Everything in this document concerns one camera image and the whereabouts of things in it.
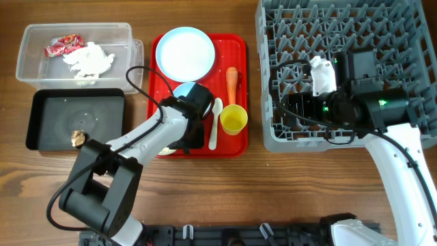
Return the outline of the grey dishwasher rack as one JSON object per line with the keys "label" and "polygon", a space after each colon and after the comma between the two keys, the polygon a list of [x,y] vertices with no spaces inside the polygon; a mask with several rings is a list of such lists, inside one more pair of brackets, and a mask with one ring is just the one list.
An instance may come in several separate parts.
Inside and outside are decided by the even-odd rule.
{"label": "grey dishwasher rack", "polygon": [[323,152],[361,147],[350,131],[287,123],[272,95],[311,92],[298,60],[333,60],[336,52],[371,49],[379,87],[407,93],[418,119],[421,144],[436,145],[436,44],[421,1],[260,1],[255,13],[262,73],[262,128],[271,152]]}

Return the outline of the green bowl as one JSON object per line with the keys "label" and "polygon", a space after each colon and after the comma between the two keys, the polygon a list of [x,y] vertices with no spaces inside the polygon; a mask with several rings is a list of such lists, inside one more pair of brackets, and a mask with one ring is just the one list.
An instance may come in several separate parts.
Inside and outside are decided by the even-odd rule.
{"label": "green bowl", "polygon": [[173,154],[174,152],[176,152],[176,150],[166,147],[158,153],[158,156],[167,156]]}

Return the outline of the red serving tray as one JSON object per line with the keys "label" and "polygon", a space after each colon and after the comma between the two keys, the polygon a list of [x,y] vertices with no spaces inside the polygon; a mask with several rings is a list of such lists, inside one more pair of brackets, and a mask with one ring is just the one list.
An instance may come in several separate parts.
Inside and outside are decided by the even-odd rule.
{"label": "red serving tray", "polygon": [[[216,58],[209,73],[200,80],[200,84],[207,87],[213,97],[219,97],[223,105],[229,104],[226,84],[226,70],[234,67],[238,71],[236,88],[236,103],[248,109],[247,94],[247,62],[246,43],[232,33],[210,33],[208,37],[215,47]],[[186,155],[182,150],[163,155],[164,159],[219,159],[235,158],[245,152],[249,144],[248,128],[244,127],[240,133],[231,136],[225,133],[222,126],[218,127],[218,143],[214,150],[207,146],[212,129],[213,115],[210,113],[203,121],[205,146],[200,149],[191,149]]]}

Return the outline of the black tray bin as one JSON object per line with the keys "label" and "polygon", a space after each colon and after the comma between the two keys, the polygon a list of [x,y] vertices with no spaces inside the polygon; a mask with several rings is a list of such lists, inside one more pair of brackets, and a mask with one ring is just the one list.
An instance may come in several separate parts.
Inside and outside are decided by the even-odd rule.
{"label": "black tray bin", "polygon": [[53,89],[33,95],[25,145],[30,150],[74,150],[71,136],[83,131],[106,143],[123,135],[125,94],[121,89]]}

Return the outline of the white plastic spoon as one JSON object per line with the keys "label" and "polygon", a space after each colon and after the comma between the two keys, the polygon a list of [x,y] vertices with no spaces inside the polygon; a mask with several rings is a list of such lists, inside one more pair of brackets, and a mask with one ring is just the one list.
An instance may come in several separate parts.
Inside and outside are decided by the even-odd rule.
{"label": "white plastic spoon", "polygon": [[214,100],[214,105],[212,108],[212,114],[213,114],[213,122],[212,122],[212,130],[210,133],[210,139],[208,143],[208,147],[210,150],[215,150],[217,145],[217,131],[218,131],[218,120],[219,116],[223,110],[223,101],[217,97]]}

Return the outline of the red snack wrapper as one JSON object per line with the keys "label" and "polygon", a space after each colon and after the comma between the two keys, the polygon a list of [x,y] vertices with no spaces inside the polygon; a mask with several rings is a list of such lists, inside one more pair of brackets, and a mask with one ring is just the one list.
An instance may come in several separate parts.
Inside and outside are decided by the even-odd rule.
{"label": "red snack wrapper", "polygon": [[85,42],[82,37],[79,34],[72,34],[51,40],[51,44],[44,48],[44,54],[46,57],[58,57],[84,47]]}

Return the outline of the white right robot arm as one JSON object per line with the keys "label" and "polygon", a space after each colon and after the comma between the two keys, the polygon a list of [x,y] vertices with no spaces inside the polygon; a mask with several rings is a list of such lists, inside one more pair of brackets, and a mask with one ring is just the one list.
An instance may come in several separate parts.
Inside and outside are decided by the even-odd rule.
{"label": "white right robot arm", "polygon": [[369,49],[340,51],[332,60],[303,59],[300,65],[310,74],[313,90],[276,100],[283,118],[350,130],[362,139],[389,199],[396,243],[435,245],[436,187],[407,93],[383,89]]}

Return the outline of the yellow plastic cup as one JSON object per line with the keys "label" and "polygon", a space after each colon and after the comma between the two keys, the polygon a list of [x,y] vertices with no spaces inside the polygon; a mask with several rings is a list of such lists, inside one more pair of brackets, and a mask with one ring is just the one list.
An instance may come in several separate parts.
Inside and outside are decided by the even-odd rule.
{"label": "yellow plastic cup", "polygon": [[240,105],[227,105],[220,114],[223,130],[228,135],[237,135],[246,126],[248,114]]}

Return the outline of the large light blue plate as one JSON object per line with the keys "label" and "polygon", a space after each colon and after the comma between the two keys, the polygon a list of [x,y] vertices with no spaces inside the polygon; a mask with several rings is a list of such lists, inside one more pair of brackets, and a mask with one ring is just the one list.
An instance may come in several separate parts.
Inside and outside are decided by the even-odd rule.
{"label": "large light blue plate", "polygon": [[178,27],[158,41],[156,63],[173,81],[194,82],[206,76],[213,67],[215,47],[209,36],[194,27]]}

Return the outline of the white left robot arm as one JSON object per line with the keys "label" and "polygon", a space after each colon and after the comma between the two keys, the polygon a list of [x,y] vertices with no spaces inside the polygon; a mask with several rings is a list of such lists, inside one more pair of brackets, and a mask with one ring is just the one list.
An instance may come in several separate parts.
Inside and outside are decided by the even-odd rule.
{"label": "white left robot arm", "polygon": [[161,100],[156,113],[126,135],[108,143],[90,139],[53,199],[116,245],[147,245],[145,226],[131,214],[143,168],[165,148],[189,154],[204,147],[202,121],[212,101],[208,88],[194,84],[186,95]]}

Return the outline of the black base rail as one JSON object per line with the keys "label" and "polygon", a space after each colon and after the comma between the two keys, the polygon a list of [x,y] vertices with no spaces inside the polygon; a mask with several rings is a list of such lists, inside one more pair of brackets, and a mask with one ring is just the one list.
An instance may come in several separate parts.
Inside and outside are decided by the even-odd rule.
{"label": "black base rail", "polygon": [[[298,223],[288,226],[271,225],[277,245],[327,245],[328,232],[316,223]],[[269,245],[259,226],[198,226],[193,237],[183,234],[182,227],[153,225],[146,228],[146,245],[228,245],[231,239],[240,239],[245,245]]]}

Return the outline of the small light blue bowl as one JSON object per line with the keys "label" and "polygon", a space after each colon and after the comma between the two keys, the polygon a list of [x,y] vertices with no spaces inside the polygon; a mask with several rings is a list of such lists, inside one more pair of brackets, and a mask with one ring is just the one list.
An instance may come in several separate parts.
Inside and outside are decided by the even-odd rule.
{"label": "small light blue bowl", "polygon": [[[195,85],[195,82],[187,82],[187,83],[182,83],[181,85],[177,86],[174,90],[173,90],[173,95],[176,98],[179,98],[180,96],[187,96],[188,93],[191,91],[191,89],[193,88],[193,86]],[[212,107],[212,103],[210,103],[208,105],[208,108],[206,109],[206,111],[203,114],[203,117],[205,118],[211,111],[211,107]]]}

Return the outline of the white tissue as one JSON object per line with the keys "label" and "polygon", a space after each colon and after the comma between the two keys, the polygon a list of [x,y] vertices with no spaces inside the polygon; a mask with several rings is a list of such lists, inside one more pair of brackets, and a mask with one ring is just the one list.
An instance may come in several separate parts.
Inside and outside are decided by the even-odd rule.
{"label": "white tissue", "polygon": [[75,74],[78,86],[94,85],[101,74],[111,69],[115,55],[107,55],[101,46],[94,42],[87,42],[84,48],[64,55],[63,61],[71,65],[70,71],[78,70]]}

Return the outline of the clear plastic bin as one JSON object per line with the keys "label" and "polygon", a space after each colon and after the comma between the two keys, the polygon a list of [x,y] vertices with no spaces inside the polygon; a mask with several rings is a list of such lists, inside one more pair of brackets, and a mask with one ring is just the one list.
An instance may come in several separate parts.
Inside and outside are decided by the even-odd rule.
{"label": "clear plastic bin", "polygon": [[[77,34],[85,43],[99,46],[105,55],[114,55],[111,67],[98,78],[80,78],[78,70],[63,56],[47,57],[44,48],[58,38]],[[16,78],[38,90],[119,88],[125,94],[137,91],[126,81],[126,71],[144,65],[143,43],[132,36],[128,23],[57,23],[26,27],[20,44]]]}

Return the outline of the brown food scrap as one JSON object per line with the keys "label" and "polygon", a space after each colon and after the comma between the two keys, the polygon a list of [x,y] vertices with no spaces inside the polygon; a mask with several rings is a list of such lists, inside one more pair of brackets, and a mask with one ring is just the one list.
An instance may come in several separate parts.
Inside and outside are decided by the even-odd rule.
{"label": "brown food scrap", "polygon": [[80,148],[87,141],[87,135],[84,131],[74,131],[71,135],[71,142],[74,148]]}

